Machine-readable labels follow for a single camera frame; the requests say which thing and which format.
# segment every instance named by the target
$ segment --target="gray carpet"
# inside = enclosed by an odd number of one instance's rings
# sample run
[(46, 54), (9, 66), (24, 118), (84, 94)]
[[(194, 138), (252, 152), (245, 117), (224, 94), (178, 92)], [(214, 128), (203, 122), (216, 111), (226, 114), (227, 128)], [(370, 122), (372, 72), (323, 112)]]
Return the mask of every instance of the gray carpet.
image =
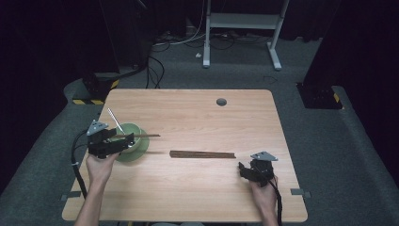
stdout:
[[(220, 40), (212, 44), (227, 46)], [(264, 43), (234, 44), (211, 50), (211, 67), (203, 69), (202, 48), (172, 45), (152, 53), (165, 67), (161, 89), (270, 89), (301, 188), (309, 218), (298, 225), (399, 225), (399, 192), (379, 159), (343, 88), (334, 87), (344, 109), (304, 108), (295, 83), (303, 81), (319, 41), (279, 40), (282, 65), (275, 72)], [(154, 47), (162, 50), (166, 46)], [(150, 60), (161, 75), (161, 67)], [(145, 71), (120, 80), (118, 89), (143, 89)], [(0, 198), (0, 225), (72, 225), (61, 217), (74, 181), (70, 164), (74, 137), (92, 120), (101, 105), (74, 105), (80, 81), (65, 88), (70, 100), (47, 126)], [(78, 152), (81, 160), (84, 150)], [(117, 225), (102, 222), (101, 225)]]

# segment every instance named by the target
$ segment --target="table top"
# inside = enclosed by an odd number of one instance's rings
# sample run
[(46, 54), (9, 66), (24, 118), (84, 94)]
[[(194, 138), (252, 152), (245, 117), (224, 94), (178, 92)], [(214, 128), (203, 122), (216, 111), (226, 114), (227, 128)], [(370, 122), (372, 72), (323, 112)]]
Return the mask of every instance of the table top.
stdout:
[[(227, 104), (220, 106), (216, 100)], [(137, 160), (114, 164), (104, 193), (101, 220), (259, 222), (250, 186), (238, 162), (249, 167), (250, 155), (267, 151), (282, 196), (282, 220), (308, 217), (272, 93), (259, 89), (113, 89), (100, 122), (116, 127), (133, 122), (151, 137)], [(171, 158), (169, 152), (234, 153), (236, 158)], [(80, 168), (88, 184), (85, 161)], [(79, 191), (75, 181), (72, 191)], [(75, 220), (83, 197), (69, 198), (62, 217)]]

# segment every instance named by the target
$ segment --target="human arm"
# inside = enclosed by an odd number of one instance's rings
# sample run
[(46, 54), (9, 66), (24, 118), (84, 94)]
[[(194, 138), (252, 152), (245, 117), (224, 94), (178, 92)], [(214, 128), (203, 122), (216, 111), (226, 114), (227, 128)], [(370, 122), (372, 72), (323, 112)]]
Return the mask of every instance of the human arm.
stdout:
[(106, 183), (111, 176), (112, 166), (118, 153), (110, 154), (106, 159), (100, 159), (89, 154), (86, 159), (90, 185), (88, 195), (79, 212), (75, 226), (97, 226)]
[[(277, 184), (276, 179), (270, 181), (275, 186)], [(260, 187), (259, 183), (249, 181), (252, 189), (253, 200), (255, 205), (258, 207), (261, 216), (263, 226), (277, 226), (278, 219), (276, 215), (276, 201), (277, 195), (274, 187), (267, 185)]]

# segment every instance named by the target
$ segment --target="table hole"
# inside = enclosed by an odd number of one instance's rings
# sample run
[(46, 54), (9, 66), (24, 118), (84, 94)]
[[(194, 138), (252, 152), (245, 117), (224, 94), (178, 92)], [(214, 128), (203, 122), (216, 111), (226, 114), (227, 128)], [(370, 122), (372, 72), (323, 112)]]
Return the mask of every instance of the table hole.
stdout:
[(216, 100), (216, 103), (217, 103), (217, 105), (219, 105), (219, 106), (224, 106), (224, 105), (227, 104), (227, 101), (226, 101), (226, 99), (224, 99), (224, 98), (219, 98), (219, 99)]

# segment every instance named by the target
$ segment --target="white metal stand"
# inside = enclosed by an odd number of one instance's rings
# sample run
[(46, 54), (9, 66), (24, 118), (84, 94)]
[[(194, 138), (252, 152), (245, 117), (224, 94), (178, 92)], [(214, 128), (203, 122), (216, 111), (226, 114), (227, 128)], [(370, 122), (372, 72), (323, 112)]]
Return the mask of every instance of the white metal stand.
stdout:
[(211, 66), (211, 49), (210, 49), (210, 32), (211, 27), (226, 27), (226, 28), (253, 28), (253, 29), (269, 29), (275, 30), (273, 39), (267, 43), (267, 50), (273, 61), (273, 66), (276, 71), (281, 70), (279, 57), (276, 53), (276, 43), (279, 39), (279, 32), (281, 31), (282, 23), (284, 21), (285, 12), (288, 8), (290, 0), (283, 0), (283, 5), (280, 14), (278, 15), (263, 15), (263, 14), (237, 14), (237, 13), (211, 13), (211, 0), (208, 0), (206, 9), (206, 33), (205, 43), (203, 48), (203, 67), (209, 68)]

